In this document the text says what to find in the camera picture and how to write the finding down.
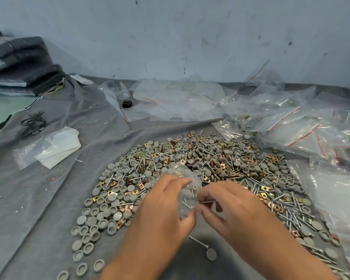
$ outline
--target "gray cloth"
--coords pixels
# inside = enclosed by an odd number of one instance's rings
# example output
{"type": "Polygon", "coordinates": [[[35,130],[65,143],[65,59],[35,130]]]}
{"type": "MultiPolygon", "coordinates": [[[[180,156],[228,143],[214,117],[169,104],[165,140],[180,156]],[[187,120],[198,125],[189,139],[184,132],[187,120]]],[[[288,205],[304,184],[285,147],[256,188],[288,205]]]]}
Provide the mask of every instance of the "gray cloth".
{"type": "MultiPolygon", "coordinates": [[[[91,79],[98,84],[104,81],[91,79]]],[[[0,132],[0,279],[56,279],[65,269],[70,279],[76,279],[78,264],[73,263],[71,246],[78,237],[72,237],[70,232],[84,209],[84,200],[91,197],[107,165],[148,140],[162,141],[190,130],[203,130],[206,135],[215,131],[211,122],[144,119],[128,125],[97,86],[82,86],[67,76],[64,89],[15,114],[0,132]],[[38,136],[20,140],[24,130],[20,121],[40,111],[48,122],[46,129],[38,136]],[[51,170],[36,162],[19,171],[12,149],[28,145],[62,125],[78,129],[82,147],[51,170]]],[[[187,239],[162,279],[263,279],[231,254],[229,245],[201,216],[197,221],[191,235],[213,247],[217,260],[210,262],[205,248],[187,239]]],[[[109,262],[126,230],[124,227],[112,237],[102,233],[92,254],[83,259],[89,266],[85,279],[98,278],[93,273],[94,262],[100,258],[109,262]]]]}

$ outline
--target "hand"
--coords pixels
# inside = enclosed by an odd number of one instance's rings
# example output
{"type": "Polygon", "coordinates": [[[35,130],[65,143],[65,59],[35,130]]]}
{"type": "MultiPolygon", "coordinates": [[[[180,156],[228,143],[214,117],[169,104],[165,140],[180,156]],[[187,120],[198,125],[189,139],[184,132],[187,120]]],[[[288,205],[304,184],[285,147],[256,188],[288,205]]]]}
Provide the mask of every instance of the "hand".
{"type": "Polygon", "coordinates": [[[255,194],[241,185],[232,181],[211,183],[198,192],[197,199],[217,201],[216,210],[224,211],[226,219],[211,211],[212,204],[199,204],[196,208],[242,259],[266,279],[336,279],[255,194]]]}
{"type": "Polygon", "coordinates": [[[196,210],[183,221],[178,218],[178,194],[191,182],[171,175],[159,179],[141,201],[118,255],[101,279],[154,280],[161,275],[196,225],[196,210]]]}

